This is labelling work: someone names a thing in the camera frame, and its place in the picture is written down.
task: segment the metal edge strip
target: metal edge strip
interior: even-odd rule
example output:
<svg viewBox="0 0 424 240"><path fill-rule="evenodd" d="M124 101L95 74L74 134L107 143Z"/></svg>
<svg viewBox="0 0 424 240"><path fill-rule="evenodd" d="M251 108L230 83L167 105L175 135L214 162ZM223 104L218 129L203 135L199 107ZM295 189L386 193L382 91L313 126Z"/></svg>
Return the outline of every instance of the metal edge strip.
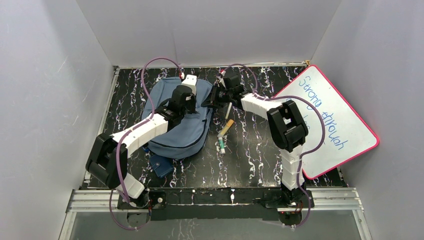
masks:
<svg viewBox="0 0 424 240"><path fill-rule="evenodd" d="M315 207L312 210L363 210L361 200L357 197L354 187L310 187L314 196ZM110 190L75 190L68 205L68 212L108 212ZM116 209L119 194L112 194L112 209ZM290 211L291 208L278 208L277 211ZM143 213L145 209L135 209L128 212Z"/></svg>
<svg viewBox="0 0 424 240"><path fill-rule="evenodd" d="M364 211L362 209L353 210L356 226L359 231L360 239L372 240L370 230L368 229L367 221L365 220Z"/></svg>
<svg viewBox="0 0 424 240"><path fill-rule="evenodd" d="M59 240L71 239L72 229L74 228L76 212L68 212L63 221L62 230L60 231Z"/></svg>
<svg viewBox="0 0 424 240"><path fill-rule="evenodd" d="M302 62L259 62L259 63L250 63L245 64L247 67L306 67L307 64L305 61ZM180 65L182 68L224 68L228 65L199 65L199 66L193 66L193 65ZM135 67L121 67L120 69L142 69L143 67L135 66ZM174 66L149 66L149 69L162 69L162 68L174 68Z"/></svg>
<svg viewBox="0 0 424 240"><path fill-rule="evenodd" d="M120 70L121 69L118 66L116 66L113 70L112 83L111 83L111 86L110 86L109 95L107 96L104 114L101 117L100 125L98 126L97 135L101 134L103 132L103 129L105 128L106 118L108 117L109 107L110 107L111 102L112 102L112 96L114 95L115 86L117 85ZM89 183L90 178L91 178L91 174L88 171L85 171L83 183Z"/></svg>

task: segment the whiteboard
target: whiteboard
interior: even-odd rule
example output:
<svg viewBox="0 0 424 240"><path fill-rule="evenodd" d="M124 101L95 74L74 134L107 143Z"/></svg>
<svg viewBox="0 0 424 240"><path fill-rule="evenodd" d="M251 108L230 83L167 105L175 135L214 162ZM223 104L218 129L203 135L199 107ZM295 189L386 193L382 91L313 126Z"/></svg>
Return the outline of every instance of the whiteboard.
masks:
<svg viewBox="0 0 424 240"><path fill-rule="evenodd" d="M313 104L325 124L324 144L317 151L303 157L303 172L308 179L325 174L379 144L377 135L315 65L305 69L275 97L287 95L304 98ZM306 152L320 142L321 123L310 106L299 100L292 100L296 102L309 129L303 145L303 151Z"/></svg>

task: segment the blue pouch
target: blue pouch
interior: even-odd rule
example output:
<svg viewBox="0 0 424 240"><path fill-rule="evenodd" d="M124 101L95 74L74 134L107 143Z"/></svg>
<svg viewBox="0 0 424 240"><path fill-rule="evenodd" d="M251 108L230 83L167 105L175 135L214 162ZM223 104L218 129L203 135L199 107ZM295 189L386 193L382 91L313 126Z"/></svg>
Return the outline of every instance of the blue pouch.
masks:
<svg viewBox="0 0 424 240"><path fill-rule="evenodd" d="M166 175L174 171L172 159L170 158L155 154L150 157L149 161L151 168L160 179L163 179Z"/></svg>
<svg viewBox="0 0 424 240"><path fill-rule="evenodd" d="M179 77L168 77L158 81L150 91L155 108L172 96L174 89L181 85ZM201 104L212 90L212 84L206 80L197 79L196 111L186 114L181 123L169 132L153 138L148 142L148 148L155 154L170 159L183 159L196 154L205 144L211 123L213 109L202 107ZM142 118L152 112L152 105L147 101Z"/></svg>

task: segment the glass panel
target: glass panel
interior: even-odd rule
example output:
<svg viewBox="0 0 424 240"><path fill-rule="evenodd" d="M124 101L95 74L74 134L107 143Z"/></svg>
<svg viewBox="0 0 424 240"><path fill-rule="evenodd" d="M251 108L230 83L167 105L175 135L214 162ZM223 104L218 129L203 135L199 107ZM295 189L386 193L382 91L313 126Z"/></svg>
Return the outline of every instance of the glass panel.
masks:
<svg viewBox="0 0 424 240"><path fill-rule="evenodd" d="M115 212L121 223L125 212ZM128 217L131 225L146 221L146 215ZM294 231L282 228L279 221L261 219L178 219L151 221L138 231L118 227L108 212L79 212L72 229L72 240L360 240L351 210L313 211L308 221Z"/></svg>

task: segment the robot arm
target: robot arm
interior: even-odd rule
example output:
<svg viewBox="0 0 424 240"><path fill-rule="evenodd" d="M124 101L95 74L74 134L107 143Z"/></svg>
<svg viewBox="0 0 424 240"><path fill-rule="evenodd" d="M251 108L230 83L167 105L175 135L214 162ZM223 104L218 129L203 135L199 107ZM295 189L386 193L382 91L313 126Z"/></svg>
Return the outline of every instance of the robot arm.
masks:
<svg viewBox="0 0 424 240"><path fill-rule="evenodd" d="M85 169L109 189L122 191L116 155L118 143L126 135L119 150L120 169L129 197L132 199L139 198L145 190L145 186L128 173L128 158L151 139L180 124L186 113L196 112L196 82L196 76L187 75L181 85L177 86L172 92L172 97L167 101L167 106L165 106L166 102L161 103L151 119L144 119L112 135L102 133L97 136Z"/></svg>
<svg viewBox="0 0 424 240"><path fill-rule="evenodd" d="M277 102L248 92L241 85L239 76L234 75L223 78L214 86L210 98L202 105L209 107L223 107L222 103L230 103L232 106L268 120L272 140L280 148L282 161L281 188L284 205L297 202L303 192L298 188L299 184L305 189L302 168L299 168L300 154L303 150L308 128L296 105L292 100Z"/></svg>

